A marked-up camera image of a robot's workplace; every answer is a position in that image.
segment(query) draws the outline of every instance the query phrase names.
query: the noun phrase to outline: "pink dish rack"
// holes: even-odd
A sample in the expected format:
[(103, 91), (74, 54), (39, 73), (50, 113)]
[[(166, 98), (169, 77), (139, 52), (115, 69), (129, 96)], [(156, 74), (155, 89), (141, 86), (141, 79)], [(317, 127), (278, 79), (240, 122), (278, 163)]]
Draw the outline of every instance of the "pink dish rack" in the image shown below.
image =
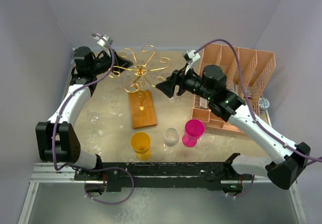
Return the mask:
[[(235, 47), (241, 65), (245, 88), (254, 112), (259, 115), (259, 99), (275, 68), (273, 52)], [(229, 46), (210, 44), (202, 52), (197, 74), (207, 65), (218, 65), (227, 75), (227, 87), (245, 98), (240, 87), (237, 62)], [(203, 122), (206, 129), (244, 134), (237, 127), (215, 116), (209, 109), (200, 108), (200, 97), (194, 96), (192, 119)]]

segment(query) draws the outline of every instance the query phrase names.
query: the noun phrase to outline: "black metal bar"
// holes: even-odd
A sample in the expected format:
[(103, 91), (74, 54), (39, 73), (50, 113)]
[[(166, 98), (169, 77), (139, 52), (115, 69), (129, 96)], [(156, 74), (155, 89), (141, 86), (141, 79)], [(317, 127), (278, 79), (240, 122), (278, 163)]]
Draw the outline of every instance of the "black metal bar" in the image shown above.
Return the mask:
[[(240, 175), (233, 171), (230, 159), (226, 162), (198, 163), (103, 163), (103, 168), (120, 167), (127, 170), (134, 179), (136, 188), (206, 188), (222, 190), (221, 181), (238, 181)], [(131, 187), (129, 176), (119, 170), (102, 172), (107, 174), (108, 192), (121, 191)], [(91, 172), (75, 174), (75, 180), (103, 180), (103, 175)], [(250, 180), (251, 175), (244, 175)]]

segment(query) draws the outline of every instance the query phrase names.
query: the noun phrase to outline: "floor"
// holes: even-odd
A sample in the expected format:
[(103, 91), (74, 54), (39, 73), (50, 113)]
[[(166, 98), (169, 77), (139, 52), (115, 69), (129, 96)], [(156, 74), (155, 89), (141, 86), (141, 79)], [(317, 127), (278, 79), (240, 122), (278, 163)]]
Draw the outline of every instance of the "floor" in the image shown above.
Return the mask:
[[(135, 51), (138, 64), (144, 64), (151, 56), (150, 52)], [(164, 67), (162, 57), (171, 59), (171, 66), (160, 71), (151, 71), (146, 77), (156, 84), (158, 76), (167, 77), (173, 70), (185, 65), (182, 52), (158, 51), (147, 65), (147, 69)], [(136, 132), (144, 131), (151, 139), (151, 162), (217, 162), (225, 161), (232, 153), (263, 157), (267, 154), (247, 136), (224, 132), (206, 132), (193, 148), (185, 147), (181, 142), (185, 123), (191, 119), (193, 95), (186, 92), (178, 102), (171, 102), (161, 91), (145, 83), (144, 90), (150, 90), (155, 108), (157, 126), (133, 129), (128, 102), (128, 93), (124, 83), (135, 79), (133, 72), (123, 72), (118, 78), (107, 77), (98, 83), (97, 88), (87, 102), (75, 125), (75, 131), (82, 149), (99, 154), (103, 162), (139, 162), (130, 145), (130, 139)], [(166, 129), (173, 127), (180, 134), (180, 141), (172, 153), (163, 151), (163, 135)]]

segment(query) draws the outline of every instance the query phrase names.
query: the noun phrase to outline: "gold wire swirl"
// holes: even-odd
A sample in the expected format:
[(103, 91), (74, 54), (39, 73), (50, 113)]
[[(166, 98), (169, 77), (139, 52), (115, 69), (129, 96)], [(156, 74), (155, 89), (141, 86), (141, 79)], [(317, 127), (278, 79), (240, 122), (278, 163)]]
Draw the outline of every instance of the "gold wire swirl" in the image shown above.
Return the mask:
[(132, 56), (133, 56), (133, 58), (134, 58), (135, 65), (137, 65), (137, 60), (136, 60), (136, 57), (135, 57), (134, 51), (133, 51), (132, 49), (129, 49), (129, 48), (122, 49), (122, 50), (120, 51), (120, 53), (119, 53), (119, 56), (120, 56), (121, 58), (126, 58), (126, 57), (127, 57), (127, 53), (125, 52), (125, 50), (129, 50), (129, 51), (131, 51), (131, 52), (132, 52)]
[[(146, 45), (144, 47), (142, 47), (141, 51), (146, 53), (146, 52), (150, 52), (151, 50), (148, 49), (148, 47), (151, 47), (153, 49), (153, 53), (152, 55), (150, 56), (150, 58), (147, 60), (147, 62), (145, 64), (142, 64), (142, 65), (138, 65), (137, 64), (137, 60), (136, 60), (136, 56), (135, 56), (135, 53), (132, 49), (129, 49), (129, 48), (125, 48), (125, 49), (122, 49), (120, 52), (119, 52), (119, 56), (121, 58), (127, 58), (128, 57), (128, 53), (126, 51), (130, 51), (132, 56), (133, 56), (133, 59), (134, 59), (134, 62), (135, 62), (135, 66), (134, 66), (134, 69), (130, 69), (130, 68), (124, 68), (124, 67), (121, 67), (121, 66), (114, 66), (115, 68), (119, 68), (119, 69), (123, 69), (123, 70), (129, 70), (129, 71), (134, 71), (134, 75), (137, 76), (133, 83), (131, 84), (131, 86), (129, 88), (132, 88), (134, 87), (135, 88), (135, 91), (130, 91), (129, 89), (127, 89), (127, 85), (132, 81), (133, 78), (130, 78), (129, 80), (127, 80), (124, 84), (124, 90), (128, 93), (134, 93), (134, 92), (137, 92), (137, 91), (140, 91), (139, 93), (139, 96), (140, 96), (140, 110), (144, 110), (144, 106), (143, 106), (143, 101), (145, 100), (145, 98), (147, 97), (147, 93), (145, 90), (142, 90), (140, 89), (140, 87), (144, 86), (145, 83), (143, 81), (138, 81), (141, 77), (144, 77), (144, 79), (152, 86), (152, 87), (155, 87), (155, 85), (153, 85), (146, 77), (145, 77), (145, 74), (148, 72), (148, 71), (158, 71), (158, 70), (162, 70), (162, 69), (166, 69), (166, 68), (169, 68), (172, 64), (171, 60), (168, 58), (168, 57), (162, 57), (160, 59), (160, 63), (162, 64), (166, 64), (166, 63), (169, 63), (169, 65), (165, 66), (165, 67), (161, 67), (161, 68), (156, 68), (156, 69), (146, 69), (146, 66), (147, 64), (150, 63), (150, 61), (152, 60), (152, 58), (155, 56), (156, 54), (156, 48), (153, 46), (153, 45)], [(115, 74), (117, 74), (117, 76), (113, 77), (113, 76), (110, 76), (111, 78), (117, 78), (120, 76), (120, 72), (119, 71), (113, 71)], [(156, 78), (156, 82), (157, 83), (160, 83), (162, 81), (165, 81), (165, 78), (159, 76)]]
[(142, 111), (142, 110), (144, 110), (144, 106), (143, 106), (143, 101), (145, 100), (145, 98), (147, 97), (147, 93), (146, 93), (146, 91), (145, 90), (141, 90), (141, 89), (139, 89), (139, 99), (140, 99), (140, 110)]
[(151, 48), (153, 48), (154, 52), (153, 52), (153, 54), (150, 56), (150, 58), (147, 60), (147, 62), (144, 64), (144, 66), (146, 66), (146, 65), (150, 62), (150, 60), (153, 58), (153, 56), (154, 56), (154, 55), (155, 55), (155, 53), (156, 53), (156, 48), (155, 48), (153, 45), (146, 45), (146, 46), (143, 46), (143, 47), (142, 47), (142, 49), (141, 49), (141, 51), (142, 51), (142, 52), (150, 52), (150, 50), (148, 50), (148, 49), (144, 49), (144, 48), (147, 48), (147, 47), (151, 47)]
[[(138, 76), (132, 83), (132, 85), (130, 86), (130, 88), (132, 88), (133, 86), (135, 87), (135, 91), (134, 92), (137, 92), (139, 90), (139, 85), (136, 83), (139, 79), (141, 78), (141, 76)], [(128, 89), (126, 89), (126, 85), (131, 81), (132, 79), (129, 79), (125, 82), (124, 84), (124, 90), (128, 93), (134, 93), (132, 91), (129, 91)]]
[(117, 76), (113, 77), (113, 76), (111, 76), (111, 75), (109, 74), (109, 77), (110, 77), (110, 78), (117, 78), (117, 77), (119, 77), (119, 76), (120, 76), (120, 72), (119, 72), (119, 71), (114, 70), (114, 71), (113, 71), (113, 73), (114, 73), (114, 74), (116, 74)]

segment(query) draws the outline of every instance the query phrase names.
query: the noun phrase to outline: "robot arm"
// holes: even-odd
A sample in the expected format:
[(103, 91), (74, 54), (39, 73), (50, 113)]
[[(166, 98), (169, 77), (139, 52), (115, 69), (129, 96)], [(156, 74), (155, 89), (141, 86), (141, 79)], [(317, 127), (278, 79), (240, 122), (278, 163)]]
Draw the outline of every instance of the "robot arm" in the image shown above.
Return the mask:
[[(104, 38), (111, 43), (109, 37), (104, 36)], [(105, 45), (101, 39), (98, 44)], [(113, 68), (112, 72), (114, 74), (120, 74), (124, 68), (133, 65), (132, 62), (120, 58), (115, 51), (114, 55), (116, 58), (115, 65), (123, 68)], [(71, 73), (71, 81), (66, 97), (47, 122), (39, 122), (36, 126), (39, 156), (42, 161), (53, 161), (52, 136), (56, 132), (55, 156), (57, 162), (71, 163), (85, 169), (99, 169), (102, 166), (101, 158), (81, 149), (73, 127), (83, 106), (95, 91), (96, 84), (94, 82), (97, 80), (96, 76), (106, 72), (111, 67), (112, 59), (111, 55), (106, 51), (102, 51), (98, 57), (95, 57), (88, 47), (83, 46), (75, 50), (74, 60), (76, 67)]]
[[(307, 159), (285, 148), (259, 128), (245, 101), (226, 88), (227, 77), (219, 66), (206, 66), (201, 77), (191, 68), (194, 58), (188, 52), (184, 58), (187, 60), (186, 66), (181, 70), (173, 71), (172, 75), (164, 82), (157, 84), (156, 88), (171, 98), (174, 95), (175, 86), (178, 85), (177, 96), (188, 91), (208, 100), (208, 107), (213, 114), (242, 130), (270, 157), (254, 158), (239, 155), (232, 161), (231, 166), (234, 170), (238, 174), (268, 177), (275, 185), (282, 189), (288, 189), (306, 167)], [(256, 116), (256, 121), (259, 121), (268, 131), (291, 148), (309, 155), (310, 147), (307, 144), (296, 144), (275, 131), (258, 116)]]

